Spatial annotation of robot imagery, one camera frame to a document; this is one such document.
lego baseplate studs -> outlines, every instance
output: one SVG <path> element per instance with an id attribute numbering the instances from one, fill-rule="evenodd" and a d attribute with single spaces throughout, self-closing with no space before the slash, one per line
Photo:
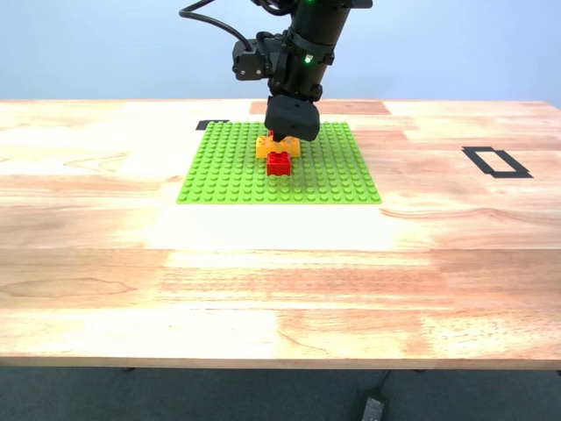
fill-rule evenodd
<path id="1" fill-rule="evenodd" d="M 323 123 L 300 142 L 291 175 L 266 174 L 255 146 L 266 135 L 261 123 L 209 123 L 177 203 L 381 203 L 348 124 Z"/>

